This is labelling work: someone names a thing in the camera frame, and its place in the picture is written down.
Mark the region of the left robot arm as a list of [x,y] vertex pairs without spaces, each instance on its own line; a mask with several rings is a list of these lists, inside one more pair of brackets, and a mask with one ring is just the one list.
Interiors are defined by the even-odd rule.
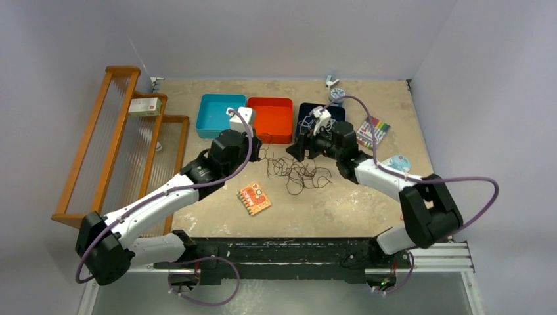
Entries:
[[192,266],[196,251],[184,232],[149,238],[143,233],[223,187],[248,162],[258,161],[260,148],[254,130],[227,129],[213,139],[210,148],[150,194],[105,215],[87,214],[76,242],[76,253],[81,258],[76,281],[82,284],[95,280],[108,285],[130,268],[158,262],[175,263],[179,268]]

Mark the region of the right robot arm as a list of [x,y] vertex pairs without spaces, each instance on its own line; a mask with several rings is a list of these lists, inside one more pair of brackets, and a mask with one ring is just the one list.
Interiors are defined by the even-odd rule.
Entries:
[[400,251],[426,249],[463,225],[462,215],[441,177],[431,174],[421,178],[384,167],[360,150],[351,123],[335,122],[330,132],[315,135],[302,130],[286,152],[298,162],[317,156],[333,159],[343,178],[399,202],[403,224],[372,239],[368,257],[375,266],[386,266]]

